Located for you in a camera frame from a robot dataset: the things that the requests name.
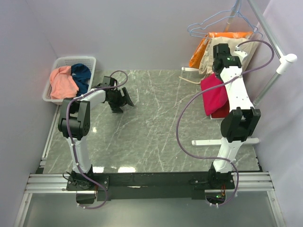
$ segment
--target marble table surface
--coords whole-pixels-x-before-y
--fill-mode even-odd
[[[111,71],[96,71],[93,85]],[[176,140],[176,123],[186,103],[199,85],[179,78],[200,80],[198,74],[180,70],[127,70],[125,87],[135,107],[124,106],[123,114],[112,113],[107,103],[91,111],[87,143],[94,172],[171,172],[207,171],[212,160],[186,155]],[[114,77],[122,82],[125,76]],[[221,120],[205,115],[202,98],[196,99],[181,119],[179,133],[183,146],[192,154],[217,156],[220,147],[193,147],[191,140],[220,139]],[[254,148],[242,146],[235,165],[240,171],[259,170]],[[67,141],[55,125],[44,174],[71,171]]]

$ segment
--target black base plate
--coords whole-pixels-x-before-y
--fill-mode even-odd
[[[169,172],[169,173],[104,173],[94,174],[94,180],[105,186],[108,200],[192,198],[205,199],[205,190],[221,189],[208,183],[208,172]],[[225,181],[226,189],[234,189],[233,177]],[[68,191],[83,191],[68,184]],[[98,201],[103,201],[105,192],[98,188]]]

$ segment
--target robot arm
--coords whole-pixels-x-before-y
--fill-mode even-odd
[[[242,77],[241,62],[247,54],[242,51],[235,51],[234,56],[230,54],[228,44],[218,44],[214,46],[213,71],[217,78],[224,83],[239,77],[231,83],[225,85],[230,104],[230,113],[221,123],[221,147],[218,157],[227,158],[233,161],[236,154],[247,139],[251,136],[261,117],[259,109],[255,109],[251,103]],[[232,166],[224,160],[215,160],[214,168],[216,172],[228,173]]]
[[[104,77],[103,82],[101,84],[98,84],[93,89],[100,87],[113,87],[115,84],[117,84],[117,81],[114,78]],[[77,116],[69,117],[69,123],[71,134],[76,146],[76,153],[80,167],[87,175],[92,175],[92,164],[89,159],[89,153],[86,143],[86,137],[90,129],[90,110],[93,109],[99,103],[104,103],[107,101],[113,113],[123,113],[123,110],[121,109],[122,106],[124,106],[125,104],[134,106],[134,104],[132,103],[125,87],[122,88],[122,91],[124,93],[124,96],[122,96],[121,91],[117,88],[98,90],[80,101],[75,101],[70,107],[70,114],[78,113]],[[66,126],[67,106],[71,100],[71,98],[65,98],[63,100],[58,122],[58,128],[59,131],[63,133],[63,136],[66,138],[67,142],[70,145],[71,156],[73,160],[73,168],[71,174],[73,175],[74,179],[77,179],[75,175],[78,174],[78,178],[81,178],[81,176],[76,166],[75,157],[73,155],[73,149],[71,146],[71,139],[68,135]]]

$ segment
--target beige bag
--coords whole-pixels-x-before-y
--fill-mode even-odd
[[[234,38],[227,38],[227,37],[217,37],[217,38],[212,38],[206,47],[205,53],[202,57],[202,60],[200,62],[200,67],[199,67],[199,74],[204,74],[204,78],[210,76],[213,74],[213,47],[217,44],[228,44],[231,54],[234,52],[236,45],[243,43],[244,41],[247,41],[248,39],[246,38],[240,38],[240,39],[234,39]],[[246,52],[248,54],[247,58],[243,61],[242,63],[242,68],[243,71],[247,68],[254,52],[256,51],[258,47],[259,42],[250,42],[247,44],[241,45],[241,50]]]

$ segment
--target purple-gray wall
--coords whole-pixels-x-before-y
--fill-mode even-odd
[[[0,220],[12,226],[55,106],[42,100],[55,54],[23,0],[0,7]]]
[[[259,105],[262,117],[254,135],[259,161],[272,177],[287,226],[303,223],[303,25],[302,1],[271,0],[265,18],[286,54],[294,53],[298,62],[277,81]],[[263,45],[251,67],[261,65],[270,51]],[[256,97],[279,65],[278,58],[247,78],[250,97]]]
[[[58,56],[93,55],[98,69],[150,70],[187,66],[201,40],[190,37],[187,26],[230,9],[236,0],[27,1]],[[262,11],[268,2],[257,0]],[[257,23],[245,0],[241,11]],[[226,21],[208,32],[223,31]],[[231,31],[249,30],[239,18],[231,26]]]

